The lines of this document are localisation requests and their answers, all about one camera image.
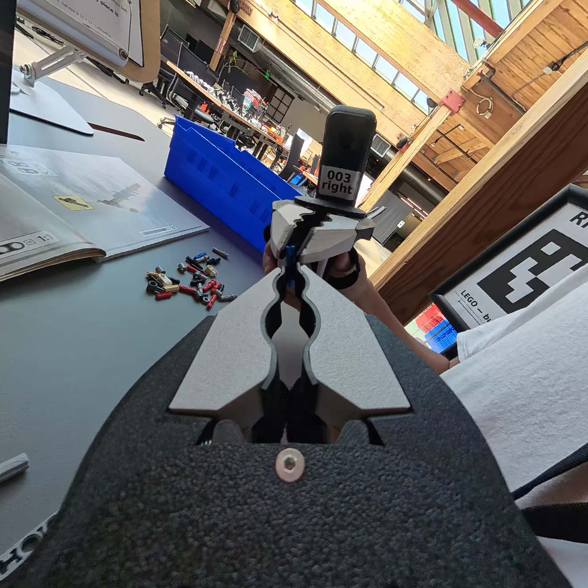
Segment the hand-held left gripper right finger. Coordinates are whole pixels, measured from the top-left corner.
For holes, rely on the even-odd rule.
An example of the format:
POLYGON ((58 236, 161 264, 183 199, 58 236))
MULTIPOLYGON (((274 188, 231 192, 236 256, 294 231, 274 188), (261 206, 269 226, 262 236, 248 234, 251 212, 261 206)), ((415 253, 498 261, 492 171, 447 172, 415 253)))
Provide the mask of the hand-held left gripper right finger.
POLYGON ((290 441, 330 443, 331 428, 407 415, 411 404, 367 315, 299 266, 300 376, 290 392, 290 441))

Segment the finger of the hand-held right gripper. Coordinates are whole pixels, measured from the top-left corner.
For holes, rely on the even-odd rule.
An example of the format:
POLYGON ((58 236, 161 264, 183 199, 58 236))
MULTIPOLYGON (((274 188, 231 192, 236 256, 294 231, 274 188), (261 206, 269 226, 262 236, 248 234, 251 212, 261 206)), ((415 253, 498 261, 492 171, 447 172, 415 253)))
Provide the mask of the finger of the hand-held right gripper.
POLYGON ((310 229, 299 249, 298 262, 310 265, 349 252, 360 239, 371 239, 373 220, 328 214, 318 226, 310 229))
POLYGON ((285 248, 294 246, 301 254, 307 242, 307 208, 296 202, 273 202, 270 248, 278 265, 284 265, 285 248))

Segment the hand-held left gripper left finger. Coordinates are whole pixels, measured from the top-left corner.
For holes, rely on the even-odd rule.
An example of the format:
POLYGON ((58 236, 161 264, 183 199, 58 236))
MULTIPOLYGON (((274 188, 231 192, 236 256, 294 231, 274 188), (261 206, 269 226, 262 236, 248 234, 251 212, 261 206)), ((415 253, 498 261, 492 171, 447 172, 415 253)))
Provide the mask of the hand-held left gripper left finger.
POLYGON ((274 269, 219 311, 169 411, 231 420, 254 443, 278 443, 285 393, 272 336, 282 324, 283 270, 274 269))

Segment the person's right forearm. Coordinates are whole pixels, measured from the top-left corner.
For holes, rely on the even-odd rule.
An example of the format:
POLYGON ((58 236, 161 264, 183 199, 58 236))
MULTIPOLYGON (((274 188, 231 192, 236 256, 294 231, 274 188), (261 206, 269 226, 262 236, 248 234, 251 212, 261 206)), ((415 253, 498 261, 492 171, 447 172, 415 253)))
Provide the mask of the person's right forearm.
POLYGON ((395 317, 370 281, 367 282, 364 292, 359 295, 355 304, 359 306, 364 313, 377 317, 398 339, 428 364, 438 375, 460 363, 459 358, 448 360, 443 355, 432 351, 412 337, 401 322, 395 317))

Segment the pile of small lego pieces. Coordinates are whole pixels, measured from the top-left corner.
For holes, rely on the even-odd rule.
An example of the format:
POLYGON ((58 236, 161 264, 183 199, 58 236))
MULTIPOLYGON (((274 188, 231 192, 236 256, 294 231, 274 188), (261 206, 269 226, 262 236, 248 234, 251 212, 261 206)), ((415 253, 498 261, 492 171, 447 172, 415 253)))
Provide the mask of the pile of small lego pieces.
POLYGON ((211 253, 187 255, 185 260, 178 264, 177 273, 188 276, 188 285, 183 284, 180 277, 169 275, 157 266, 154 271, 146 272, 145 290, 159 302, 181 293, 210 311, 216 304, 231 303, 238 298, 238 295, 229 292, 225 283, 219 279, 217 266, 221 261, 228 259, 229 254, 217 247, 213 247, 211 253))

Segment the lego instruction booklet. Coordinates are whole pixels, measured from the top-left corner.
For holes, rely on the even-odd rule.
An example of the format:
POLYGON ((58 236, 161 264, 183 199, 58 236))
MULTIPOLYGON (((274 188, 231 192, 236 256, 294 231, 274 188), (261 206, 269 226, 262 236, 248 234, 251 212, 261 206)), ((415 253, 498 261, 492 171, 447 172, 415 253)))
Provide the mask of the lego instruction booklet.
POLYGON ((120 158, 1 146, 1 282, 208 230, 120 158))

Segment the person's right hand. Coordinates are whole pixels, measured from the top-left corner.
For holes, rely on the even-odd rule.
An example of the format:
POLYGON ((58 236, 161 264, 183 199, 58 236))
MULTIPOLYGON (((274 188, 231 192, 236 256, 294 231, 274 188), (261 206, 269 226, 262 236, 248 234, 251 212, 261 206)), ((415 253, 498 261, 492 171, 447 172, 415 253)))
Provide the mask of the person's right hand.
MULTIPOLYGON (((262 266, 264 274, 271 273, 277 267, 277 259, 272 252, 268 242, 263 251, 262 266)), ((349 276, 356 276, 354 284, 348 288, 339 290, 346 298, 361 308, 364 313, 376 316, 383 323, 388 325, 390 309, 385 301, 380 297, 378 291, 367 277, 366 265, 363 257, 357 253, 353 247, 348 253, 340 254, 335 257, 327 274, 327 281, 341 281, 349 276)), ((292 292, 285 295, 285 304, 300 310, 300 302, 292 292)))

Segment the blue plastic bin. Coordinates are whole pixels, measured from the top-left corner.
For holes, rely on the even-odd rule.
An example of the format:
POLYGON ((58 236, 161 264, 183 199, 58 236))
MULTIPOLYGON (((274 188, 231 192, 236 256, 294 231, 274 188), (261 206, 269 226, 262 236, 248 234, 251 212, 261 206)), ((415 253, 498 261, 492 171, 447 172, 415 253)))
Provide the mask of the blue plastic bin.
POLYGON ((235 141, 178 115, 164 175, 260 252, 273 202, 298 195, 235 141))

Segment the stack of blue bins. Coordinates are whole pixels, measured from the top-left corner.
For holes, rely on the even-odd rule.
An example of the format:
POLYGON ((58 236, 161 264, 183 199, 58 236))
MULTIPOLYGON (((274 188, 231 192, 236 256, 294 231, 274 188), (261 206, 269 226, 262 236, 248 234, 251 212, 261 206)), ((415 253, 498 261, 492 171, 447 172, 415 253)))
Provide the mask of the stack of blue bins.
POLYGON ((442 354, 456 345, 458 332, 434 303, 417 315, 415 325, 422 342, 436 353, 442 354))

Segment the long work table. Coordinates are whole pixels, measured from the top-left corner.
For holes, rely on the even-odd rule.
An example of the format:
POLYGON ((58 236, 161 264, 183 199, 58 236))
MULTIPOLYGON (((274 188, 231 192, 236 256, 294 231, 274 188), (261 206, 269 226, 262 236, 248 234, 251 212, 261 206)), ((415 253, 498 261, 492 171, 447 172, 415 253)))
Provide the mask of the long work table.
POLYGON ((237 114, 236 112, 232 111, 230 108, 225 107, 224 104, 218 100, 213 94, 206 91, 201 85, 196 83, 193 79, 191 79, 184 71, 174 65, 172 62, 166 60, 164 63, 170 67, 174 71, 177 76, 179 76, 186 84, 191 87, 191 91, 195 92, 203 97, 203 100, 206 101, 208 104, 214 104, 216 108, 220 109, 224 114, 226 114, 225 118, 229 118, 234 122, 234 126, 238 126, 239 128, 246 127, 252 131, 253 134, 259 135, 259 142, 267 145, 267 146, 274 146, 278 152, 282 153, 289 153, 290 149, 285 147, 282 143, 276 140, 275 137, 269 135, 268 133, 264 132, 261 128, 257 128, 255 125, 251 124, 251 122, 247 121, 245 118, 237 114))

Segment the person's white shirt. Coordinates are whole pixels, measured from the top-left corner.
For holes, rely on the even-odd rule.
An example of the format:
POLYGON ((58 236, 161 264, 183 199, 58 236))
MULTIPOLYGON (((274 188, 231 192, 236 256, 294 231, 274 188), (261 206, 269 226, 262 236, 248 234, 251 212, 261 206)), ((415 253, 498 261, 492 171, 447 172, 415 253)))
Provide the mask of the person's white shirt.
POLYGON ((458 334, 442 374, 515 504, 573 587, 587 587, 587 267, 530 305, 458 334))

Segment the black office chair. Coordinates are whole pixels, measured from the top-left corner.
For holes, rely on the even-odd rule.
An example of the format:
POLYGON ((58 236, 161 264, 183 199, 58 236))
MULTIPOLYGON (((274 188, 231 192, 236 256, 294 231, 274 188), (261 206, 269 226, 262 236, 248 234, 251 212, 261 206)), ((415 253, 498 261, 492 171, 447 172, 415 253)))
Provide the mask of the black office chair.
POLYGON ((192 77, 188 73, 192 72, 194 77, 197 77, 210 87, 217 83, 218 77, 205 62, 189 50, 184 40, 169 26, 166 26, 160 38, 160 60, 163 71, 172 75, 171 83, 166 91, 166 99, 183 116, 187 112, 191 121, 199 122, 210 129, 217 129, 211 115, 202 110, 200 110, 200 114, 195 114, 195 111, 198 111, 199 106, 202 105, 203 98, 175 70, 170 69, 167 62, 173 63, 189 79, 192 79, 192 77))

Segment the framed black-and-white marker sign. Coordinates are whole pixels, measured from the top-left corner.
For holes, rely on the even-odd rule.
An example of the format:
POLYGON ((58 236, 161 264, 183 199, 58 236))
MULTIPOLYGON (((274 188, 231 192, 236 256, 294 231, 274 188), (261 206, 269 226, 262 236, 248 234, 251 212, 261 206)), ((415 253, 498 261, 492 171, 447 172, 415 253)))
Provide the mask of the framed black-and-white marker sign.
MULTIPOLYGON (((587 265, 587 189, 570 184, 429 293, 458 333, 525 308, 587 265)), ((442 353, 457 355, 454 345, 442 353)))

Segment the curved plywood panel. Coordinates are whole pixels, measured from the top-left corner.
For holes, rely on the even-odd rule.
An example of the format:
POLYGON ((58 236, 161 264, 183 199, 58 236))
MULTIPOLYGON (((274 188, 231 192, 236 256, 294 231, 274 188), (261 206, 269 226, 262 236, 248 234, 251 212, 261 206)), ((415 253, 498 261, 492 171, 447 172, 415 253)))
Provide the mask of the curved plywood panel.
POLYGON ((160 67, 160 1, 131 1, 129 61, 123 73, 135 82, 152 82, 160 67))

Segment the silver monitor base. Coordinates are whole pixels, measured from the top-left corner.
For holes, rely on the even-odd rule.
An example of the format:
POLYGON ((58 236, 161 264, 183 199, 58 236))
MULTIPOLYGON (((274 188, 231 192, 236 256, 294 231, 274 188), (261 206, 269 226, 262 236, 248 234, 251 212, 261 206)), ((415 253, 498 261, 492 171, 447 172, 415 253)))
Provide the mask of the silver monitor base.
POLYGON ((90 125, 58 92, 40 81, 30 86, 20 70, 12 71, 9 108, 13 113, 81 135, 94 134, 90 125))

